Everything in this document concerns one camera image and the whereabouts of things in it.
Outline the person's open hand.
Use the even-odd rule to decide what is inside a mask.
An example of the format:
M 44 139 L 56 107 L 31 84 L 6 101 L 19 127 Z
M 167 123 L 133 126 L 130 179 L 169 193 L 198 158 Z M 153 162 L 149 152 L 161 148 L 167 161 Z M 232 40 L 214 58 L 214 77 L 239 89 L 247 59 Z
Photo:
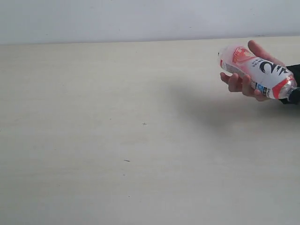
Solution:
M 278 60 L 277 58 L 270 55 L 265 51 L 259 44 L 254 40 L 248 41 L 249 50 L 257 57 L 263 58 L 265 60 L 271 61 L 277 65 L 285 67 L 285 64 Z M 242 78 L 238 74 L 234 73 L 231 76 L 226 75 L 225 73 L 220 73 L 220 78 L 222 82 L 228 85 L 228 90 L 232 93 L 241 92 L 246 97 L 253 97 L 257 101 L 266 101 L 269 100 L 264 96 L 259 90 L 255 90 L 251 86 L 251 78 L 249 75 L 244 75 Z

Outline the black sleeved forearm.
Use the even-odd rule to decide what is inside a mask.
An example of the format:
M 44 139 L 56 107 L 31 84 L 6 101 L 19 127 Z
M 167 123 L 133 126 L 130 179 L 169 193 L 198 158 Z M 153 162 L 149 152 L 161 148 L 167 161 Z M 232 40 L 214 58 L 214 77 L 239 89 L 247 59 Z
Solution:
M 294 89 L 288 98 L 280 99 L 283 104 L 300 104 L 300 65 L 291 65 L 287 66 L 287 68 L 293 73 L 293 77 L 297 83 L 297 88 Z

